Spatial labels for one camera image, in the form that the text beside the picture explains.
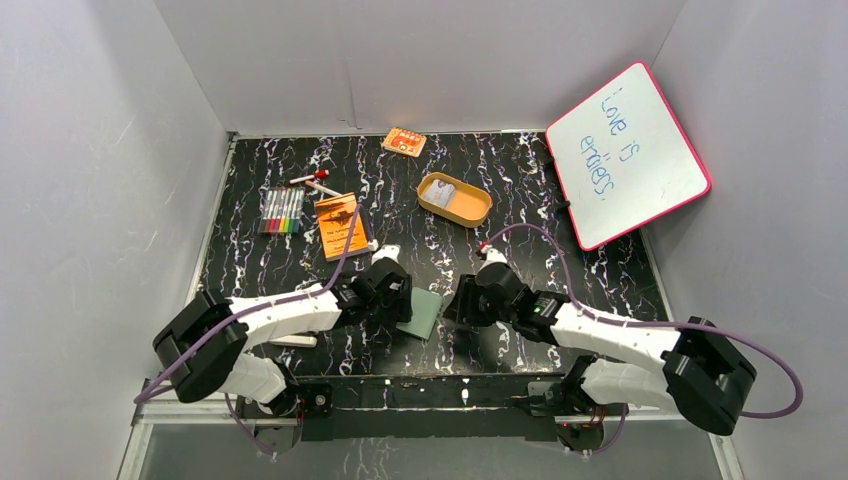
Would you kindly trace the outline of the mint green card holder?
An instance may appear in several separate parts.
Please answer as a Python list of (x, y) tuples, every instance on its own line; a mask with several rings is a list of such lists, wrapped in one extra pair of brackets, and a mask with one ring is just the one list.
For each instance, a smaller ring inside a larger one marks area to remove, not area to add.
[(442, 307), (442, 295), (413, 287), (411, 291), (411, 319), (408, 322), (398, 322), (396, 329), (415, 339), (427, 341), (440, 318)]

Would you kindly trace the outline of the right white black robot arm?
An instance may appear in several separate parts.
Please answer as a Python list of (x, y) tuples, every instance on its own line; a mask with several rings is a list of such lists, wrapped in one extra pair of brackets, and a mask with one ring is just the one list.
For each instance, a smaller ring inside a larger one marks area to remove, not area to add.
[(534, 291), (504, 263), (460, 277), (444, 310), (466, 327), (511, 325), (523, 338), (578, 349), (581, 356), (556, 386), (531, 391), (538, 416), (587, 414), (613, 404), (656, 407), (696, 427), (728, 436), (756, 378), (753, 365), (711, 323), (693, 319), (682, 330), (580, 308), (567, 295)]

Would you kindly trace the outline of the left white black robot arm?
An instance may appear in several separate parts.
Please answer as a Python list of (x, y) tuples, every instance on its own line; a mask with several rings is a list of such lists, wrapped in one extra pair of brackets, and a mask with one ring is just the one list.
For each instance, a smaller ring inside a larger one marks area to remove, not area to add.
[(362, 272), (284, 294), (227, 298), (219, 290), (199, 291), (152, 342), (178, 399), (193, 403), (226, 393), (251, 399), (275, 416), (290, 414), (306, 393), (285, 365), (251, 349), (363, 322), (409, 322), (412, 282), (399, 253), (399, 246), (385, 245)]

